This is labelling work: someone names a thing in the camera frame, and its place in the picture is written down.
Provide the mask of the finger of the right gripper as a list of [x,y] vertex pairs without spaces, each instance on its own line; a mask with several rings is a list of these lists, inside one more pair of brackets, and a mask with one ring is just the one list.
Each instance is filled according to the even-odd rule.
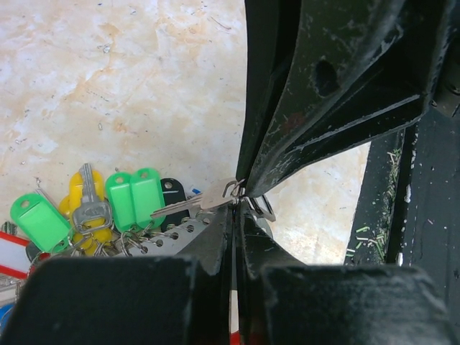
[[247,19],[246,110],[236,178],[254,166],[280,101],[300,21],[300,1],[245,1]]
[[293,60],[245,193],[424,115],[459,33],[457,1],[300,1]]

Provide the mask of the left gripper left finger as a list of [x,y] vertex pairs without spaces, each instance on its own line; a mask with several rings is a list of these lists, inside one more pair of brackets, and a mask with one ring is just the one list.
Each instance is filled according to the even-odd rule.
[[178,257],[172,303],[173,344],[228,344],[233,208],[220,207]]

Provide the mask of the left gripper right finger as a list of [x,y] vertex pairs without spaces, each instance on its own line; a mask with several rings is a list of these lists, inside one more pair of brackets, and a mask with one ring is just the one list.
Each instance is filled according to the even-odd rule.
[[304,344],[306,266],[257,225],[246,206],[234,212],[239,333],[243,344]]

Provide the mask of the black headed key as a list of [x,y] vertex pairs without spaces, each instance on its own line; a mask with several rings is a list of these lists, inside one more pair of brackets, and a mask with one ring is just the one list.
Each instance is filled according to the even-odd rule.
[[238,181],[235,178],[217,180],[202,193],[196,194],[188,200],[173,203],[153,211],[150,217],[154,221],[193,207],[199,207],[202,211],[209,211],[232,203],[237,200],[239,189],[243,182],[244,180]]

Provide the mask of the green key tag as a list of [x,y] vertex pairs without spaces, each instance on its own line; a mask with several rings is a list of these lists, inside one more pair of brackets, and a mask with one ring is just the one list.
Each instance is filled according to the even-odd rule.
[[136,171],[130,180],[132,202],[136,224],[141,228],[161,226],[165,217],[152,218],[151,214],[165,207],[161,178],[158,171],[142,168]]
[[135,224],[134,207],[131,193],[132,175],[127,172],[116,172],[105,182],[106,195],[111,204],[115,227],[125,232]]
[[69,222],[43,196],[20,196],[13,202],[10,216],[42,252],[58,253],[69,247]]

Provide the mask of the yellow key tag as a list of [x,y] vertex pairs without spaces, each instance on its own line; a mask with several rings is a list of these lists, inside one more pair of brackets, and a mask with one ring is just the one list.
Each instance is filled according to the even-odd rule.
[[104,179],[90,164],[84,164],[69,182],[69,194],[58,210],[73,228],[72,243],[87,256],[100,244],[111,241],[112,211],[105,200]]

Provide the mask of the red key tag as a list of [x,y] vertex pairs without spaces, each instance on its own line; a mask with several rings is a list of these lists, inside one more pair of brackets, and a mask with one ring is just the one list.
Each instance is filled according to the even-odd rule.
[[1,232],[1,274],[24,280],[49,257],[30,240]]

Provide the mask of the blue key tag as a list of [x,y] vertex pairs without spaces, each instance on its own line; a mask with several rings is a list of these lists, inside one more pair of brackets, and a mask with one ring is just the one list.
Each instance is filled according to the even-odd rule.
[[0,307],[1,326],[6,325],[7,321],[9,320],[10,315],[12,314],[14,306],[15,306],[14,303],[10,303],[10,304],[6,304]]

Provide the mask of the silver key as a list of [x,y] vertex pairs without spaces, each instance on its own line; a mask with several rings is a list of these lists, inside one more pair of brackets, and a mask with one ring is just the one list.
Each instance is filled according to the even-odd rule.
[[109,228],[112,224],[111,206],[97,195],[91,164],[85,163],[79,173],[83,180],[83,187],[80,206],[72,214],[75,229],[80,234],[86,235]]

